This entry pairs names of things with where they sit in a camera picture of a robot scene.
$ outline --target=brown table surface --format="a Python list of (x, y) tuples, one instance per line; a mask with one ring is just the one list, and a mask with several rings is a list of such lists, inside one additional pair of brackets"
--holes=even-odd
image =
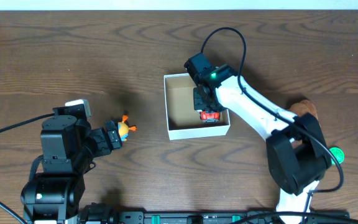
[[(247, 40), (246, 80), (276, 104), (316, 103), (329, 145), (346, 159), (343, 188), (317, 194), (314, 209), (358, 218), (358, 11), (0, 12), (0, 128), (77, 98), (89, 100), (98, 128), (127, 111), (124, 147), (95, 159), (81, 206), (160, 210), (274, 208), (279, 188), (264, 141), (236, 114), (226, 136), (169, 141), (163, 76), (185, 72), (215, 28)], [(220, 32), (205, 54), (238, 66), (236, 34)], [(41, 122), (0, 134), (0, 200), (22, 215), (20, 193), (42, 153)], [(333, 167), (320, 189), (338, 182)], [(0, 223), (14, 220), (0, 209)]]

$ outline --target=white cardboard box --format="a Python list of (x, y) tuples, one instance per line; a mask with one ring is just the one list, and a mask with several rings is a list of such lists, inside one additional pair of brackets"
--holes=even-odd
[(164, 76), (165, 112), (170, 140), (222, 136), (230, 128), (229, 112), (221, 112), (218, 123), (203, 123), (194, 110), (193, 89), (189, 74)]

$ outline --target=small yellow toy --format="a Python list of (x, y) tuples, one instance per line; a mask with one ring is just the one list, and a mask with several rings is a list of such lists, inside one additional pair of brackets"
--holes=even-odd
[(118, 134), (121, 137), (121, 141), (126, 141), (128, 137), (129, 130), (136, 131), (136, 126), (128, 127), (125, 121), (128, 120), (128, 116), (123, 115), (122, 121), (118, 122)]

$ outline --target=red object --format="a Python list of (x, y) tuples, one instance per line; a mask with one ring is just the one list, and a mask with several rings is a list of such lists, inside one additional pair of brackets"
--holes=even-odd
[(201, 112), (200, 118), (204, 122), (217, 122), (219, 121), (220, 114), (218, 112)]

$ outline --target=black wire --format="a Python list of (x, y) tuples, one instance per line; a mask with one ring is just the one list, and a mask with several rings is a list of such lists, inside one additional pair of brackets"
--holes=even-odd
[(204, 40), (203, 46), (201, 47), (201, 53), (204, 52), (204, 47), (205, 47), (207, 41), (209, 40), (209, 38), (211, 38), (212, 35), (214, 35), (216, 32), (218, 32), (218, 31), (220, 31), (220, 30), (231, 30), (231, 31), (237, 33), (237, 34), (241, 37), (242, 44), (243, 44), (243, 46), (244, 46), (244, 51), (242, 52), (242, 59), (241, 59), (240, 68), (239, 68), (239, 74), (241, 74), (242, 68), (243, 68), (243, 66), (244, 66), (244, 62), (246, 61), (247, 44), (246, 44), (246, 40), (245, 40), (244, 36), (240, 33), (240, 31), (236, 30), (235, 28), (232, 28), (232, 27), (221, 27), (221, 28), (218, 28), (218, 29), (214, 30), (214, 31), (213, 31), (209, 36), (207, 36), (207, 38)]
[[(22, 126), (22, 125), (25, 125), (25, 124), (28, 124), (28, 123), (31, 123), (33, 121), (37, 121), (39, 119), (42, 119), (42, 118), (47, 118), (47, 117), (50, 117), (50, 116), (53, 116), (55, 115), (54, 113), (50, 113), (50, 114), (45, 114), (45, 115), (42, 115), (42, 116), (38, 116), (36, 118), (32, 118), (32, 119), (29, 119), (27, 121), (23, 121), (23, 122), (20, 122), (20, 123), (17, 123), (17, 124), (13, 124), (13, 125), (10, 125), (8, 127), (5, 127), (5, 128), (1, 128), (0, 129), (0, 133), (4, 132), (4, 131), (7, 131), (7, 130), (10, 130), (10, 129), (13, 129), (13, 128), (17, 128), (19, 126)], [(5, 204), (3, 204), (2, 202), (0, 202), (0, 207), (5, 210), (7, 213), (11, 214), (15, 219), (17, 219), (17, 221), (19, 221), (21, 224), (26, 224), (26, 222), (24, 221), (23, 218), (21, 218), (16, 212), (12, 211), (8, 206), (6, 206)]]
[[(308, 211), (308, 207), (310, 206), (310, 200), (311, 200), (312, 196), (313, 196), (313, 192), (309, 191), (308, 192), (308, 197), (306, 198), (305, 208), (303, 209), (303, 212)], [(305, 222), (305, 217), (302, 217), (301, 224), (304, 224), (304, 222)]]
[(11, 214), (17, 221), (19, 221), (21, 224), (26, 224), (24, 219), (20, 217), (16, 212), (13, 212), (8, 206), (4, 205), (2, 202), (0, 202), (0, 207), (5, 210), (7, 213)]
[(243, 224), (248, 222), (249, 220), (255, 220), (258, 218), (265, 218), (265, 217), (280, 217), (280, 216), (302, 216), (302, 217), (315, 217), (315, 218), (325, 218), (330, 219), (332, 221), (337, 221), (341, 223), (354, 223), (358, 224), (358, 220), (346, 218), (346, 217), (339, 217), (334, 215), (326, 215), (322, 213), (308, 213), (308, 212), (269, 212), (269, 213), (259, 213), (256, 215), (251, 215), (245, 218), (242, 218), (238, 221), (232, 222), (231, 224)]
[(28, 123), (31, 123), (33, 121), (37, 121), (37, 120), (42, 119), (42, 118), (47, 118), (47, 117), (53, 116), (53, 115), (55, 115), (55, 114), (53, 114), (53, 113), (45, 114), (45, 115), (42, 115), (42, 116), (38, 116), (36, 118), (32, 118), (32, 119), (27, 120), (27, 121), (23, 121), (23, 122), (20, 122), (20, 123), (17, 123), (17, 124), (10, 125), (10, 126), (5, 127), (5, 128), (1, 128), (0, 133), (2, 133), (4, 131), (7, 131), (7, 130), (10, 130), (10, 129), (13, 129), (13, 128), (17, 128), (19, 126), (22, 126), (22, 125), (25, 125), (25, 124), (28, 124)]
[(30, 174), (29, 174), (29, 182), (35, 178), (35, 176), (37, 174), (38, 166), (40, 165), (42, 159), (44, 159), (44, 155), (38, 156), (31, 163), (31, 169), (30, 169)]

